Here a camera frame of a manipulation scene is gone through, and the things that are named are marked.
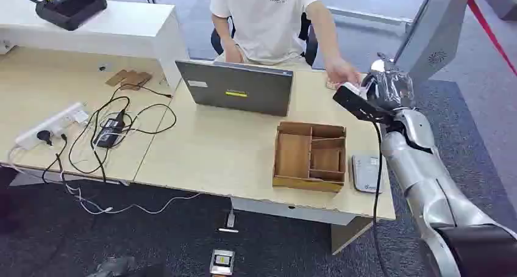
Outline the person's left hand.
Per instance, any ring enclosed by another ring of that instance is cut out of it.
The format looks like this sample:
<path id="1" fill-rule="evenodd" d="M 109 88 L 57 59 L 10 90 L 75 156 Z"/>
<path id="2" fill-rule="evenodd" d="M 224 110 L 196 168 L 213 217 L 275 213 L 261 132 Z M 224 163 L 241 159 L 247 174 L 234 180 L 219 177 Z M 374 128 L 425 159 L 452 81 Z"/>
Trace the person's left hand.
<path id="1" fill-rule="evenodd" d="M 328 59 L 324 63 L 327 73 L 327 86 L 329 88 L 337 88 L 345 82 L 360 85 L 362 80 L 360 73 L 341 57 Z"/>

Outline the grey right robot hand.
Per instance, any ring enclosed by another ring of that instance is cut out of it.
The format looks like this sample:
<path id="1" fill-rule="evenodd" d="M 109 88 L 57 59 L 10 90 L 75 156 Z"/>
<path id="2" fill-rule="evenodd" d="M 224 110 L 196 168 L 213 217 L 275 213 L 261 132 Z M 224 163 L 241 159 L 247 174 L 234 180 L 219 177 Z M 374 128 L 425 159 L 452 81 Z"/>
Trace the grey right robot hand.
<path id="1" fill-rule="evenodd" d="M 386 54 L 379 52 L 377 56 L 361 82 L 363 97 L 387 112 L 415 107 L 413 81 L 409 74 Z"/>

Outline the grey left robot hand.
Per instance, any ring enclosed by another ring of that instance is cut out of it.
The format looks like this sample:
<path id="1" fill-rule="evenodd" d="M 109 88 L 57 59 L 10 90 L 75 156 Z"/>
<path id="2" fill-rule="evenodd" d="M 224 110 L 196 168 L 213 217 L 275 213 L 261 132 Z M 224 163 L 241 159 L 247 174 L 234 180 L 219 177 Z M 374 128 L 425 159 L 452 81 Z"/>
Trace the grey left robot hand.
<path id="1" fill-rule="evenodd" d="M 110 257 L 96 267 L 96 271 L 87 277 L 124 276 L 135 268 L 133 256 Z"/>

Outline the person's right hand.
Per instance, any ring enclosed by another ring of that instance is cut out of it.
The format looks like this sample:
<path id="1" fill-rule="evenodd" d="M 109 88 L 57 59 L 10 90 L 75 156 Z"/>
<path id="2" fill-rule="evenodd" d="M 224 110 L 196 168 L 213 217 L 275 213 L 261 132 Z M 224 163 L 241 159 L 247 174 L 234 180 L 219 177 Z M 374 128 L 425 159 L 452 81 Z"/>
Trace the person's right hand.
<path id="1" fill-rule="evenodd" d="M 244 63 L 240 47 L 232 40 L 223 44 L 224 60 L 227 63 Z"/>

